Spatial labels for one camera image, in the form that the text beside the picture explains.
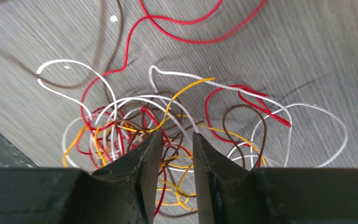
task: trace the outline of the wood grain surface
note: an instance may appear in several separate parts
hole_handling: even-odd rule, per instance
[[[119,28],[111,22],[118,16],[116,1],[109,0],[101,14],[100,1],[9,0],[0,3],[0,48],[18,61],[36,69],[48,60],[67,58],[92,64],[100,54],[96,70],[103,68],[112,53]],[[208,12],[214,0],[145,0],[152,14],[196,19]],[[258,0],[224,1],[216,14],[192,26],[160,24],[174,34],[190,39],[208,39],[227,32],[258,4]],[[137,0],[123,1],[125,34],[143,13]],[[100,19],[107,20],[106,44],[96,52]],[[122,66],[124,42],[112,68]],[[131,40],[129,61],[123,72],[108,76],[117,97],[152,93],[147,70],[156,64],[163,70],[216,77],[222,84],[248,84],[263,89],[283,105],[296,102],[315,104],[340,117],[349,131],[348,145],[329,167],[358,168],[358,0],[269,0],[243,30],[213,45],[176,42],[160,33],[150,22],[142,22]],[[48,67],[44,77],[63,84],[82,80],[88,71],[73,64]],[[192,80],[156,75],[162,90],[179,91]],[[62,91],[80,98],[84,88]],[[203,102],[214,88],[201,84],[180,97],[196,118],[204,119]],[[91,89],[89,108],[105,105],[102,84]],[[221,127],[223,112],[240,104],[235,93],[224,91],[210,102],[213,125]],[[343,132],[326,114],[302,107],[290,109],[293,137],[289,166],[314,166],[327,160],[340,146]],[[0,132],[26,156],[41,166],[61,166],[62,132],[79,116],[79,106],[42,89],[36,79],[16,63],[0,56]],[[250,137],[256,115],[236,110],[227,126]],[[73,127],[68,142],[81,124]],[[268,121],[266,154],[283,161],[287,128]],[[222,144],[203,130],[212,144],[227,153]],[[77,158],[88,167],[86,158]],[[185,189],[193,189],[193,176]],[[167,213],[181,213],[180,207],[163,207]],[[155,223],[197,223],[197,216],[166,219]]]

